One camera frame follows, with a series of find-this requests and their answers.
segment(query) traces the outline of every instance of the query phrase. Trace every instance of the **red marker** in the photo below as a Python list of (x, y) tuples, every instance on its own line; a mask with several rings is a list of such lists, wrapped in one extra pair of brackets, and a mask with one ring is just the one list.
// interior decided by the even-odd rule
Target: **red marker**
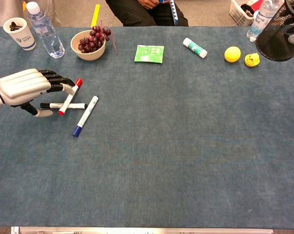
[[(74, 95), (76, 94), (78, 88), (82, 85), (83, 81), (82, 79), (78, 78), (76, 81), (75, 81), (75, 86), (72, 88), (74, 90)], [(58, 114), (60, 116), (64, 115), (66, 109), (68, 108), (70, 102), (72, 101), (74, 95), (68, 95), (68, 97), (66, 98), (66, 100), (64, 101), (62, 107), (59, 109), (58, 111)]]

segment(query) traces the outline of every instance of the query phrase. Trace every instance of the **wire basket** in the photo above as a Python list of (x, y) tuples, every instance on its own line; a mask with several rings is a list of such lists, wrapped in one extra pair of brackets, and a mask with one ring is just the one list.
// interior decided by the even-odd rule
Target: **wire basket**
[(231, 0), (229, 15), (239, 26), (250, 26), (253, 23), (253, 17), (249, 17), (240, 7), (249, 0)]
[(294, 0), (286, 0), (256, 39), (258, 51), (273, 61), (287, 61), (294, 56)]

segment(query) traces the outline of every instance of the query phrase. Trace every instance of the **green packet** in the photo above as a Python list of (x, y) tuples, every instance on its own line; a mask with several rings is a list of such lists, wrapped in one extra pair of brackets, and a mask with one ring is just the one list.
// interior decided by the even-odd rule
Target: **green packet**
[(135, 62), (163, 63), (164, 46), (138, 45)]

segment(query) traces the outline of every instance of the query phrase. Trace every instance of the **black pants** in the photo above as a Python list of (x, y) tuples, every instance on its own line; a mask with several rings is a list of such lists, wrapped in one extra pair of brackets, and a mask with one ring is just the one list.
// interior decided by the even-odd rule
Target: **black pants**
[[(137, 0), (106, 0), (113, 14), (123, 26), (174, 26), (169, 4), (159, 4), (151, 10), (143, 8)], [(176, 6), (177, 26), (188, 26), (188, 21)]]

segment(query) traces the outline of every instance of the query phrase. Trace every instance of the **bunch of grapes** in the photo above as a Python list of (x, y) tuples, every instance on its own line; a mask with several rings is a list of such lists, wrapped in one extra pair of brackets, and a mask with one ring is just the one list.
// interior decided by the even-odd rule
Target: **bunch of grapes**
[(91, 53), (100, 49), (104, 41), (110, 40), (112, 31), (108, 27), (101, 28), (100, 26), (94, 26), (89, 32), (89, 37), (79, 40), (78, 49), (82, 53)]

